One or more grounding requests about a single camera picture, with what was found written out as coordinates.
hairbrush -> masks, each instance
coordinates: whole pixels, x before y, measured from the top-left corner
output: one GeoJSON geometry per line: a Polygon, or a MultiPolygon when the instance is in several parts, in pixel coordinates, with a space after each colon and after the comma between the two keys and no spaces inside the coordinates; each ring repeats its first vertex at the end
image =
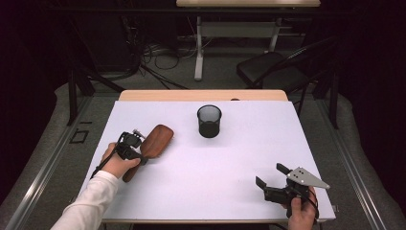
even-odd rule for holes
{"type": "MultiPolygon", "coordinates": [[[[140,146],[141,154],[145,159],[154,159],[159,157],[164,150],[167,148],[173,137],[173,130],[164,125],[156,126],[151,133],[147,136],[145,141],[140,146]]],[[[129,169],[123,175],[123,181],[129,182],[134,174],[138,171],[140,167],[139,164],[134,168],[129,169]]]]}

hand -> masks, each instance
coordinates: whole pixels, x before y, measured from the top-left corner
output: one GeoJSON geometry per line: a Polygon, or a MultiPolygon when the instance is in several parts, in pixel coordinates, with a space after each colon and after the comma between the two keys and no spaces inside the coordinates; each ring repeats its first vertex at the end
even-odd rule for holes
{"type": "MultiPolygon", "coordinates": [[[[316,203],[314,188],[309,186],[308,189],[311,191],[309,192],[310,200],[316,203]]],[[[300,198],[293,198],[290,205],[292,216],[289,219],[289,230],[310,230],[316,216],[313,205],[308,201],[302,205],[300,198]]]]}
{"type": "MultiPolygon", "coordinates": [[[[107,156],[110,155],[111,151],[116,147],[116,143],[110,143],[108,145],[108,149],[105,151],[104,155],[102,156],[103,161],[107,156]]],[[[122,177],[125,172],[129,169],[136,167],[140,164],[141,160],[139,158],[132,159],[132,160],[123,160],[119,154],[114,153],[113,156],[110,158],[109,161],[101,168],[102,171],[106,171],[108,173],[112,173],[117,178],[122,177]]]]}

black chair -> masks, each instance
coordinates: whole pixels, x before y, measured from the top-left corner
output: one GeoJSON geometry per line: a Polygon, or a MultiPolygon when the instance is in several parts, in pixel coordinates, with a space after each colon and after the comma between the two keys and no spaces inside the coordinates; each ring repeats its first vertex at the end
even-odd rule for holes
{"type": "Polygon", "coordinates": [[[332,36],[304,46],[288,57],[277,52],[253,57],[237,65],[237,74],[247,84],[247,88],[281,89],[286,94],[302,90],[301,99],[295,102],[299,103],[297,113],[300,116],[308,85],[325,76],[329,66],[332,66],[326,63],[332,59],[331,51],[337,39],[332,36]],[[315,71],[312,61],[321,58],[323,69],[315,71]]]}

table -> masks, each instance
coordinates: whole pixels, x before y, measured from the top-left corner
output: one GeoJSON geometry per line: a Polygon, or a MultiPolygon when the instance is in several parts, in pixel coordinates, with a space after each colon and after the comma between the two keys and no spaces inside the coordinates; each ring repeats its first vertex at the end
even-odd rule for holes
{"type": "MultiPolygon", "coordinates": [[[[278,162],[320,176],[293,104],[281,90],[129,90],[114,105],[82,189],[109,142],[123,131],[136,127],[148,133],[158,124],[174,130],[173,140],[129,183],[121,182],[103,222],[287,221],[279,204],[263,199],[255,176],[268,186],[284,187],[278,162]],[[244,101],[230,101],[235,98],[244,101]],[[213,139],[197,131],[196,111],[204,104],[223,112],[213,139]]],[[[316,193],[320,220],[335,219],[326,191],[316,193]]]]}
{"type": "MultiPolygon", "coordinates": [[[[319,7],[319,0],[177,0],[178,7],[188,8],[304,8],[319,7]]],[[[197,57],[194,79],[202,80],[203,49],[202,36],[216,37],[270,37],[269,52],[275,50],[281,19],[274,22],[202,22],[197,16],[197,57]]]]}

white table leg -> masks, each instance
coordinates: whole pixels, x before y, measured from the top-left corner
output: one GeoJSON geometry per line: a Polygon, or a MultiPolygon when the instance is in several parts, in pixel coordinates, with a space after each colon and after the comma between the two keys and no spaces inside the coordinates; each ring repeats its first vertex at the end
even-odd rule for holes
{"type": "Polygon", "coordinates": [[[202,33],[201,33],[201,18],[197,16],[197,58],[196,58],[196,67],[194,70],[194,79],[196,81],[202,80],[203,72],[203,50],[202,50],[202,33]]]}

